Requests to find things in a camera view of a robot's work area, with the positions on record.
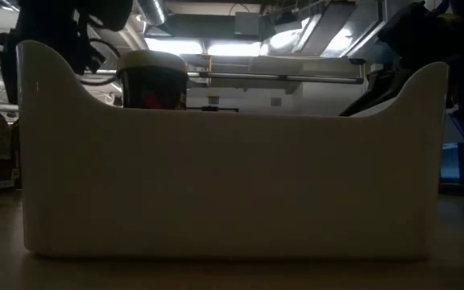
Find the cable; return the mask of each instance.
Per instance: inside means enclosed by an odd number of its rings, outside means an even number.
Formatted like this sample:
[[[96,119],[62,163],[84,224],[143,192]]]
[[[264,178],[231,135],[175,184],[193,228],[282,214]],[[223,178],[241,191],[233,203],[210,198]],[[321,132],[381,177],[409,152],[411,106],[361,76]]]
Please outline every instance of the cable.
[[[121,53],[119,53],[119,50],[114,45],[110,44],[109,42],[107,42],[107,41],[105,41],[103,39],[95,39],[95,38],[89,39],[89,43],[92,43],[92,42],[105,44],[118,59],[121,57]],[[108,85],[110,83],[115,82],[117,79],[118,78],[116,76],[113,76],[113,77],[110,77],[110,78],[108,78],[108,79],[106,79],[104,81],[100,81],[100,82],[92,82],[92,81],[80,80],[80,83],[82,83],[83,85],[99,86],[99,85]]]
[[[242,3],[234,3],[234,5],[232,5],[232,7],[229,10],[229,15],[232,14],[232,9],[234,9],[234,7],[236,7],[237,5],[243,6],[246,9],[246,11],[248,11],[248,13],[251,13],[250,9],[248,9],[248,7],[246,7],[244,4],[242,4]]]

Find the metal pipe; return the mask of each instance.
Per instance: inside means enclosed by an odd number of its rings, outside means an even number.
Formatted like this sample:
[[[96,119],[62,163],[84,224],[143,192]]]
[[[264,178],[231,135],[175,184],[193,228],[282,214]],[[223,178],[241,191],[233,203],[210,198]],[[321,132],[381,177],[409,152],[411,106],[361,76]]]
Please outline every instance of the metal pipe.
[[[18,113],[19,106],[12,104],[0,104],[0,112]]]
[[[95,74],[99,76],[113,76],[115,70],[98,70]],[[303,81],[303,82],[320,82],[334,84],[352,84],[361,85],[364,80],[359,77],[332,77],[332,76],[299,76],[299,75],[281,75],[270,73],[242,73],[242,72],[187,72],[188,77],[202,78],[228,78],[239,80],[260,80],[260,81]]]
[[[168,8],[163,0],[135,0],[139,13],[148,25],[159,26],[168,19]]]

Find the table surface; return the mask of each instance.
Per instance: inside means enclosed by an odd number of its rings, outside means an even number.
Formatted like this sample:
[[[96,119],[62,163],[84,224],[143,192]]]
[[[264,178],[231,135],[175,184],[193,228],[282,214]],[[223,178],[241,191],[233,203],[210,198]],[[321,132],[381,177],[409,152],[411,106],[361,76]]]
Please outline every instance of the table surface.
[[[23,246],[20,195],[0,195],[0,289],[464,289],[464,198],[438,217],[431,259],[413,263],[46,259]]]

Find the black machine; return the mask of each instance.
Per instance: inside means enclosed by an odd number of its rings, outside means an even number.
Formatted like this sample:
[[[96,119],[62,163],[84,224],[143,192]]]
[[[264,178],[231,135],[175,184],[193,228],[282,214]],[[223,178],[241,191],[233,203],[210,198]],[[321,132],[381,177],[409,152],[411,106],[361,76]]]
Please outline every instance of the black machine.
[[[19,0],[15,29],[0,34],[0,66],[8,101],[17,104],[16,45],[37,40],[59,52],[76,74],[95,73],[105,57],[90,45],[87,26],[120,31],[132,9],[132,0]],[[75,21],[75,11],[79,14]]]
[[[453,13],[446,13],[449,6]],[[432,11],[414,2],[397,12],[381,29],[379,40],[399,59],[368,75],[367,92],[341,116],[351,116],[396,97],[408,78],[435,61],[449,65],[447,107],[458,104],[454,116],[464,121],[464,0],[443,0]]]

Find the wall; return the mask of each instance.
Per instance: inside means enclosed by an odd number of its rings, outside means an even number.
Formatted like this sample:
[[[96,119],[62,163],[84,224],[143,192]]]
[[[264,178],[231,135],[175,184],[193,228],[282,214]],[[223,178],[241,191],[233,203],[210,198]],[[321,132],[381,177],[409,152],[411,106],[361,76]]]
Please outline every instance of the wall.
[[[361,97],[364,85],[304,83],[294,95],[295,114],[338,116]]]
[[[241,113],[290,114],[292,95],[284,89],[233,89],[233,88],[194,88],[188,91],[187,106],[202,107],[209,105],[208,95],[219,96],[220,108],[239,108]],[[271,98],[280,97],[282,106],[272,107]]]
[[[304,114],[338,116],[365,91],[365,85],[303,83],[293,95],[283,89],[210,88],[190,89],[188,106],[209,106],[207,96],[219,96],[219,107],[239,108],[242,113]],[[281,107],[272,107],[271,98],[280,97]]]

